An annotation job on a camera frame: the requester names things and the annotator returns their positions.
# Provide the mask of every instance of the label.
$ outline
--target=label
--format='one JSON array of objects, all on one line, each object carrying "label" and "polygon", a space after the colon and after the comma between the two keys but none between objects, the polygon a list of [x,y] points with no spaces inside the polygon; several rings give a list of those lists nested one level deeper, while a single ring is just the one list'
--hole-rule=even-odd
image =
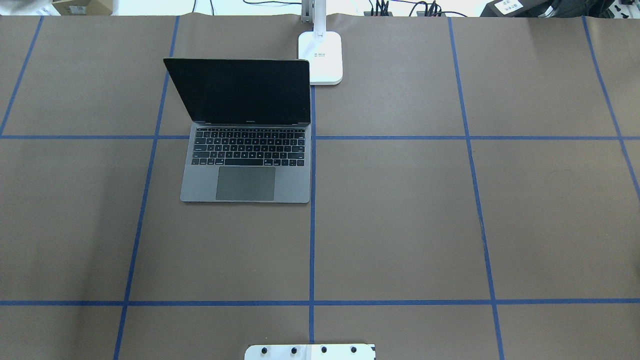
[{"label": "label", "polygon": [[503,0],[494,5],[503,15],[507,15],[523,7],[518,0]]},{"label": "label", "polygon": [[72,15],[86,15],[86,6],[69,6]]}]

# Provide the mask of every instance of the keyboard key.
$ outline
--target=keyboard key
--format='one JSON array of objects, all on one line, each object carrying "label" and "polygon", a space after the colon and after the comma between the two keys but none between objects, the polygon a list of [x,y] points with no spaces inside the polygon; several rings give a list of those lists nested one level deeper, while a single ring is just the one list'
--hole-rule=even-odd
[{"label": "keyboard key", "polygon": [[194,158],[208,158],[209,157],[209,151],[194,151],[193,152],[193,157]]},{"label": "keyboard key", "polygon": [[225,165],[262,165],[262,159],[225,159]]}]

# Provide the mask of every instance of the open laptop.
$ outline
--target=open laptop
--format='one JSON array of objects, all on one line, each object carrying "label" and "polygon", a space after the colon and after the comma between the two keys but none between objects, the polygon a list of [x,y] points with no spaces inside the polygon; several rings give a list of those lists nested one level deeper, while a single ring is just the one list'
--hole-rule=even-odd
[{"label": "open laptop", "polygon": [[184,202],[309,202],[306,60],[165,58],[193,124]]}]

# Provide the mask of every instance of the white lamp base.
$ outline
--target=white lamp base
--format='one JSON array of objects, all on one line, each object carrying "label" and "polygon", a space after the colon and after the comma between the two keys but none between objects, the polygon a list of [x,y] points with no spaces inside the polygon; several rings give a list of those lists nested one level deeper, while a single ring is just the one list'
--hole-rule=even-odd
[{"label": "white lamp base", "polygon": [[309,61],[311,85],[336,85],[342,81],[342,39],[325,31],[324,40],[306,31],[298,37],[298,59]]}]

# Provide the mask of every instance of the cardboard box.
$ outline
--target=cardboard box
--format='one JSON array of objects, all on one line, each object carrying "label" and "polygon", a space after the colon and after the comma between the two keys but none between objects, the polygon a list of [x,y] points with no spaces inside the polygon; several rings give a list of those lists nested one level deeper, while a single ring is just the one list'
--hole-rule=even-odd
[{"label": "cardboard box", "polygon": [[54,0],[60,15],[111,15],[113,0]]}]

